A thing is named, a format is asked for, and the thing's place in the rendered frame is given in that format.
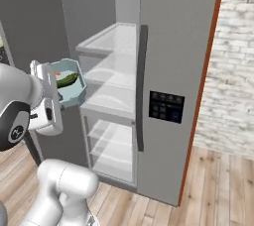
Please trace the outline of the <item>grey fridge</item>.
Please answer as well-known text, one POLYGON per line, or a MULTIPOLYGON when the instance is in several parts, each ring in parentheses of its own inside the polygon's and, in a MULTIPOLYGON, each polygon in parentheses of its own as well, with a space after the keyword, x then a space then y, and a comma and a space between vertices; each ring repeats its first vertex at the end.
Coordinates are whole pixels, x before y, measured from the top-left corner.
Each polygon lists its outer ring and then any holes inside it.
POLYGON ((179 206, 220 0, 63 0, 89 167, 179 206))

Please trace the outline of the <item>grey open fridge door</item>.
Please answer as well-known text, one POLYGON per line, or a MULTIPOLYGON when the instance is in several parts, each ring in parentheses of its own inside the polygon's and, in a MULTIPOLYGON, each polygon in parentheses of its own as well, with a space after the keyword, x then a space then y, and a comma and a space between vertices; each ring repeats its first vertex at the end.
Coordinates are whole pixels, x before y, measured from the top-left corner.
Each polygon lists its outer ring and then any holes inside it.
MULTIPOLYGON (((2 25, 14 65, 30 71, 30 62, 55 62, 69 54, 62 0, 0 0, 2 25)), ((29 131, 25 136, 34 161, 58 159, 86 167, 86 148, 78 106, 62 111, 63 132, 43 136, 29 131)))

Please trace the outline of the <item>red-brown side panel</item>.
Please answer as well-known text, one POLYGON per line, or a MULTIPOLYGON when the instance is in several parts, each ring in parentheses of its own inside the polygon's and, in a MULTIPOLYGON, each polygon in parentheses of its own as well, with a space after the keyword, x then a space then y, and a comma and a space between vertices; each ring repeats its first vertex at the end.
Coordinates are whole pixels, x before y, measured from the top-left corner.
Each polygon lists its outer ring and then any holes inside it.
POLYGON ((209 30, 209 34, 208 34, 207 46, 206 46, 206 51, 205 51, 205 56, 204 56, 204 62, 203 62, 201 76, 200 76, 200 84, 199 84, 199 88, 198 88, 196 105, 195 105, 195 109, 194 109, 193 121, 192 121, 192 126, 191 126, 191 131, 190 131, 189 146, 188 146, 188 150, 187 150, 186 163, 185 163, 182 185, 181 185, 181 189, 180 189, 180 196, 179 196, 179 201, 178 201, 177 207, 180 207, 182 204, 182 201, 183 201, 183 195, 184 195, 184 189, 185 189, 185 184, 186 184, 186 180, 187 180, 188 168, 189 168, 190 160, 191 160, 191 150, 192 150, 192 146, 193 146, 193 138, 194 138, 194 134, 196 131, 197 118, 199 115, 200 103, 201 103, 203 90, 204 90, 204 83, 205 83, 205 79, 206 79, 206 75, 207 75, 209 59, 211 56, 211 49, 212 49, 215 29, 216 29, 217 20, 218 20, 218 13, 219 13, 220 4, 221 4, 221 0, 215 0, 212 19, 211 19, 211 23, 210 23, 210 30, 209 30))

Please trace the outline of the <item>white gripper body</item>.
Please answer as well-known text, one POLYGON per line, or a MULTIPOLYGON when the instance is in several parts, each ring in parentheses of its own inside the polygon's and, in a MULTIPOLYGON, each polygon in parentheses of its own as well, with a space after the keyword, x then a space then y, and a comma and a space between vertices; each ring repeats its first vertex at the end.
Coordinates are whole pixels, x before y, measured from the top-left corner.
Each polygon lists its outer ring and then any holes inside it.
POLYGON ((46 127, 41 129, 41 133, 46 136, 56 136, 61 134, 64 130, 57 80, 55 71, 48 63, 43 65, 43 70, 45 74, 44 88, 46 89, 47 96, 52 101, 52 106, 48 107, 52 109, 52 119, 46 127))

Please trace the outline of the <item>teal tupperware container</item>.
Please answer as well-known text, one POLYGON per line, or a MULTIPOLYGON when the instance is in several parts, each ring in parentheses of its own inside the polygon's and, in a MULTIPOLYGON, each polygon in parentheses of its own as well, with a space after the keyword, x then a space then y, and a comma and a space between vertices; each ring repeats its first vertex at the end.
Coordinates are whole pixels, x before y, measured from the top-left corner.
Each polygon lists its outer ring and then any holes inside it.
POLYGON ((59 88, 58 92, 61 95, 60 104, 64 107, 81 105, 84 102, 86 83, 82 76, 78 61, 71 58, 63 58, 60 61, 52 62, 51 67, 55 72, 60 72, 62 74, 56 75, 57 81, 65 78, 69 74, 78 74, 78 78, 74 84, 59 88))

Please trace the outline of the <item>glass fridge shelf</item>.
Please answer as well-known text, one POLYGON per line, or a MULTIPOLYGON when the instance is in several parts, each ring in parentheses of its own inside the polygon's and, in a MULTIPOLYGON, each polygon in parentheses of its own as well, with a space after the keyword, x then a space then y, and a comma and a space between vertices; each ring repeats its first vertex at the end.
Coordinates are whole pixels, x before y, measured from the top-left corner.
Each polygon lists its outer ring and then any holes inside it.
POLYGON ((132 128, 98 120, 88 133, 92 169, 108 177, 133 181, 132 128))
POLYGON ((86 94, 80 109, 83 113, 95 111, 128 120, 135 119, 136 87, 132 77, 114 74, 109 78, 85 73, 86 94))
POLYGON ((122 53, 136 52, 136 25, 129 23, 115 23, 89 39, 79 43, 75 49, 83 53, 122 53))

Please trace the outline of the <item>green squash slice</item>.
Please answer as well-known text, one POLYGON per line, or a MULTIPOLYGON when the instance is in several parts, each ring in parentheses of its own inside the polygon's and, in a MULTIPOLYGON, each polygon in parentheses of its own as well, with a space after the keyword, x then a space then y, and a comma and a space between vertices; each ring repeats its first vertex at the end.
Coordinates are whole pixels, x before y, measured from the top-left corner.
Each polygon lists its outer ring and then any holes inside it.
POLYGON ((60 80, 57 81, 57 87, 58 88, 63 88, 63 87, 70 86, 70 85, 72 85, 76 82, 77 78, 78 78, 77 73, 69 74, 65 78, 60 79, 60 80))

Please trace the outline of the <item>grey closed fridge door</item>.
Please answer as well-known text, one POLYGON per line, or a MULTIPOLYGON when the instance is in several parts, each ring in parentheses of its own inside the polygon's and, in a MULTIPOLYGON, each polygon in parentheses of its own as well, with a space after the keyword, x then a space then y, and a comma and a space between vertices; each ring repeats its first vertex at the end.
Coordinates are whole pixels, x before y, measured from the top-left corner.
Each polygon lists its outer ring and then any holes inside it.
POLYGON ((140 0, 148 42, 137 192, 177 206, 215 0, 140 0))

